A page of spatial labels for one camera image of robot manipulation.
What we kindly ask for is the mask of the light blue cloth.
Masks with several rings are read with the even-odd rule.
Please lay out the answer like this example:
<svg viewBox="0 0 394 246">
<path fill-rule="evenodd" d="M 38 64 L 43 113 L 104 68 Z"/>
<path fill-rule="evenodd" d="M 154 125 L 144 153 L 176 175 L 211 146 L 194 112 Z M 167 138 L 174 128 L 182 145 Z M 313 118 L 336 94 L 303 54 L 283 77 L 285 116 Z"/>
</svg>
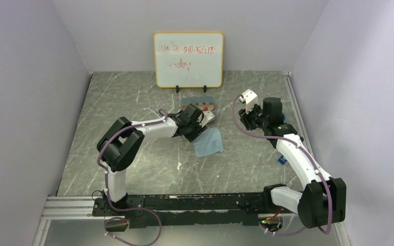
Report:
<svg viewBox="0 0 394 246">
<path fill-rule="evenodd" d="M 205 157 L 224 151 L 222 136 L 218 128 L 205 130 L 192 143 L 197 157 Z"/>
</svg>

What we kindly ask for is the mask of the plaid glasses case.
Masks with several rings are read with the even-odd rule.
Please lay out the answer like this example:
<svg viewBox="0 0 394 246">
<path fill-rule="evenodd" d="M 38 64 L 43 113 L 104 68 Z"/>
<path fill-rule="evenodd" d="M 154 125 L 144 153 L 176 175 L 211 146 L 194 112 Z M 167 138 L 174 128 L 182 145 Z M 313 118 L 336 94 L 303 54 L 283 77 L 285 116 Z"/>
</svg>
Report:
<svg viewBox="0 0 394 246">
<path fill-rule="evenodd" d="M 214 104 L 209 104 L 209 103 L 207 103 L 207 104 L 203 104 L 203 103 L 198 104 L 198 103 L 195 102 L 195 103 L 182 105 L 182 110 L 185 110 L 189 105 L 194 105 L 197 108 L 199 108 L 201 111 L 213 111 L 215 109 Z"/>
</svg>

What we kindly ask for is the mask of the blue glasses case green lining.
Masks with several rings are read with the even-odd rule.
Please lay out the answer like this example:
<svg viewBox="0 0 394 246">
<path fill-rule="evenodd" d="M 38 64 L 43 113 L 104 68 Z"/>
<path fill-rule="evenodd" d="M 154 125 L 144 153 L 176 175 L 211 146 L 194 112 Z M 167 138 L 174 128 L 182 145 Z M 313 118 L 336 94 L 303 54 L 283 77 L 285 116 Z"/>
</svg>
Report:
<svg viewBox="0 0 394 246">
<path fill-rule="evenodd" d="M 212 96 L 183 97 L 181 99 L 181 105 L 188 104 L 214 104 L 214 99 Z"/>
</svg>

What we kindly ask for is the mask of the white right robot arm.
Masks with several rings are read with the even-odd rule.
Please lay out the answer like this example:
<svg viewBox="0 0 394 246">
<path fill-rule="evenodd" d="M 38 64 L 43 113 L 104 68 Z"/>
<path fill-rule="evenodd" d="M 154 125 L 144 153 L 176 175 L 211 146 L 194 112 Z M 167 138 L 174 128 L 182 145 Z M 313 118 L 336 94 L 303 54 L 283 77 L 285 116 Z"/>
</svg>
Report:
<svg viewBox="0 0 394 246">
<path fill-rule="evenodd" d="M 325 171 L 304 147 L 295 128 L 284 122 L 280 98 L 267 97 L 259 105 L 258 96 L 247 90 L 234 101 L 244 105 L 238 111 L 240 119 L 233 121 L 235 126 L 248 136 L 268 140 L 287 160 L 302 185 L 301 192 L 284 184 L 265 187 L 262 208 L 269 213 L 279 207 L 288 209 L 298 215 L 305 228 L 318 228 L 329 234 L 334 223 L 345 219 L 344 180 Z"/>
</svg>

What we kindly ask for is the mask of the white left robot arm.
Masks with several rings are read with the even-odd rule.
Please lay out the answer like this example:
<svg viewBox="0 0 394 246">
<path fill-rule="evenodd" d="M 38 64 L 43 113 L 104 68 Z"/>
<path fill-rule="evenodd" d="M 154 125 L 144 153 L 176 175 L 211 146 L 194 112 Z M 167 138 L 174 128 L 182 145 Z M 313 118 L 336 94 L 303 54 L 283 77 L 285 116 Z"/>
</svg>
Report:
<svg viewBox="0 0 394 246">
<path fill-rule="evenodd" d="M 113 215 L 122 214 L 128 207 L 126 173 L 144 143 L 180 136 L 192 142 L 214 119 L 212 111 L 201 110 L 193 104 L 177 113 L 160 109 L 159 114 L 159 118 L 147 121 L 120 117 L 97 143 L 96 162 L 105 172 L 103 197 L 107 200 L 106 209 Z"/>
</svg>

